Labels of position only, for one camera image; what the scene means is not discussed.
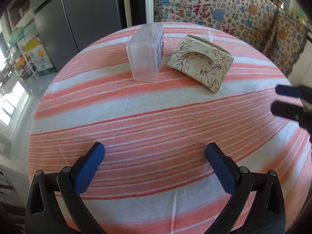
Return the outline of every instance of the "blue gripper pad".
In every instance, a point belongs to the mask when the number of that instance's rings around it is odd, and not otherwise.
[[[207,145],[206,159],[213,168],[224,191],[233,195],[239,179],[238,167],[235,162],[230,157],[226,157],[215,143]]]
[[[288,85],[278,84],[275,87],[275,92],[276,94],[282,95],[282,96],[288,96],[288,97],[294,97],[294,98],[302,97],[302,91],[298,87],[291,87]]]
[[[88,153],[77,161],[78,170],[74,175],[74,189],[79,196],[87,191],[97,169],[102,163],[105,156],[105,147],[102,143],[96,142]]]

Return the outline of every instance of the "window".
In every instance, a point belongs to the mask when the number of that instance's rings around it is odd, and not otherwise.
[[[5,67],[5,58],[0,51],[0,71]],[[18,101],[25,92],[24,88],[19,82],[16,83],[10,94],[4,95],[0,98],[0,120],[9,125],[14,109],[18,105]]]

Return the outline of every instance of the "tissue box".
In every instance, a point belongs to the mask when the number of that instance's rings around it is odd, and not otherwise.
[[[232,55],[203,38],[187,35],[174,51],[168,66],[217,92],[233,62]]]

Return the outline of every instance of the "table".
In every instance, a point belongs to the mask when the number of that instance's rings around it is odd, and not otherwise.
[[[275,99],[298,102],[274,92],[287,79],[248,44],[211,29],[213,42],[234,57],[214,94],[165,66],[183,37],[206,37],[209,28],[163,25],[157,83],[132,79],[126,43],[139,26],[96,41],[60,71],[35,114],[29,179],[38,169],[51,173],[72,165],[99,141],[105,159],[81,197],[106,232],[204,233],[229,199],[204,155],[206,145],[216,142],[238,166],[276,170],[289,228],[304,205],[312,166],[307,132],[270,113]]]

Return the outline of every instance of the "clear plastic box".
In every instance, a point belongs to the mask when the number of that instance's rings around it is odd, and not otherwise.
[[[141,26],[127,44],[127,53],[135,81],[157,82],[163,54],[163,25]]]

